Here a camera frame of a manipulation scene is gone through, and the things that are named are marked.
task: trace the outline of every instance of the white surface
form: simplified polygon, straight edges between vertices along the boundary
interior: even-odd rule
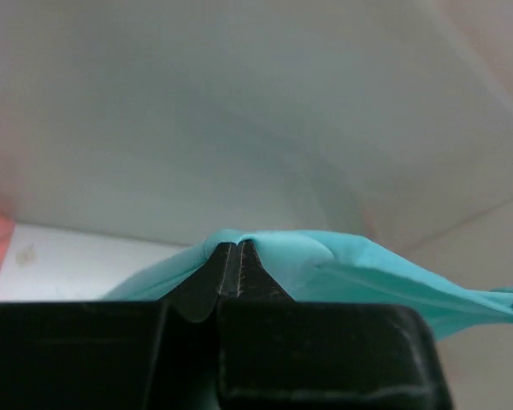
[[[513,114],[420,3],[0,0],[0,208],[194,243],[363,205],[401,249],[493,207]]]
[[[513,202],[406,256],[469,288],[513,286]],[[440,347],[457,408],[513,409],[513,325],[476,327]]]
[[[181,248],[18,225],[0,272],[0,302],[91,300]],[[22,255],[32,252],[31,261]]]

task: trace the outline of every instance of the teal cloth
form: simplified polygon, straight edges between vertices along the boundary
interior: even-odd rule
[[[138,272],[105,300],[156,300],[202,266],[216,245],[252,240],[262,265],[299,302],[414,308],[437,339],[473,325],[513,323],[513,288],[468,290],[359,236],[328,231],[218,231]]]

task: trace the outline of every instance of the black object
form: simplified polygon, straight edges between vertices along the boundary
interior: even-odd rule
[[[251,241],[157,302],[0,304],[0,410],[449,410],[400,306],[297,303]]]

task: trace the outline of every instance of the turquoise fabric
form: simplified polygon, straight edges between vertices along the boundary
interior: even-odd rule
[[[134,274],[104,299],[156,300],[202,266],[217,244],[247,239],[268,273],[299,302],[405,305],[438,339],[473,325],[513,323],[513,288],[464,289],[364,237],[328,231],[218,231]]]

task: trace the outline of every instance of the small black object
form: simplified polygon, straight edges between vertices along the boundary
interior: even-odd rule
[[[449,410],[413,310],[298,303],[253,242],[157,302],[0,304],[0,410]]]

